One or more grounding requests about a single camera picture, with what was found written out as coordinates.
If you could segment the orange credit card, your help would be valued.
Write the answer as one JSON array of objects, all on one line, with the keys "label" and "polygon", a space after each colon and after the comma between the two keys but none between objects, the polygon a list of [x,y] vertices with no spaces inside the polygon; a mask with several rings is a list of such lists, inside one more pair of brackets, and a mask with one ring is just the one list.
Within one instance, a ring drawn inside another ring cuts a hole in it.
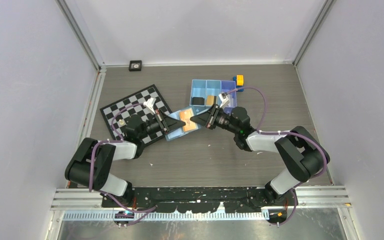
[{"label": "orange credit card", "polygon": [[201,128],[200,125],[190,120],[193,116],[195,116],[195,111],[192,108],[186,108],[179,112],[179,119],[186,123],[182,127],[184,133],[190,133]]}]

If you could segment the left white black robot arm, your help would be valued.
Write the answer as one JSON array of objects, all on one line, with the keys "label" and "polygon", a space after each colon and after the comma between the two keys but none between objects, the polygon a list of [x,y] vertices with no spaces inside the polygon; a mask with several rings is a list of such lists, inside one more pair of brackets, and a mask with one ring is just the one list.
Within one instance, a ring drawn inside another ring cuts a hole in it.
[{"label": "left white black robot arm", "polygon": [[132,183],[110,173],[112,163],[117,160],[132,160],[141,156],[145,149],[143,139],[161,132],[169,134],[181,129],[186,124],[156,110],[150,120],[142,120],[131,115],[125,120],[124,137],[110,141],[86,137],[82,140],[70,162],[64,177],[66,180],[88,187],[91,191],[99,191],[113,195],[121,207],[128,207],[133,202]]}]

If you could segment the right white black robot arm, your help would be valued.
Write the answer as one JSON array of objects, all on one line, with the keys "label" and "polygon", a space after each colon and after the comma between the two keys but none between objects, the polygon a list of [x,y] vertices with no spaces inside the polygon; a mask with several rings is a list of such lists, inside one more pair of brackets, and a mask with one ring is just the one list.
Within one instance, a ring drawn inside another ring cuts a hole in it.
[{"label": "right white black robot arm", "polygon": [[236,146],[247,152],[278,153],[285,169],[269,181],[259,201],[279,205],[286,193],[327,170],[330,156],[316,139],[302,126],[288,131],[261,131],[252,127],[248,112],[235,107],[229,114],[217,104],[192,116],[190,120],[202,127],[222,128],[234,134]]}]

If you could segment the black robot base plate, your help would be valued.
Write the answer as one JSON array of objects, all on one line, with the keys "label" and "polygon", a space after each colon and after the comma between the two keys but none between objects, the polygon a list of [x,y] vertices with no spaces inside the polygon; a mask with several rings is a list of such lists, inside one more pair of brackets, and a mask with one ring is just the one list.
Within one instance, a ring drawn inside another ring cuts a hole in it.
[{"label": "black robot base plate", "polygon": [[130,187],[122,196],[102,194],[102,207],[121,205],[138,211],[153,209],[156,213],[214,213],[223,209],[228,214],[257,213],[262,207],[285,209],[294,205],[294,195],[279,198],[266,196],[263,187]]}]

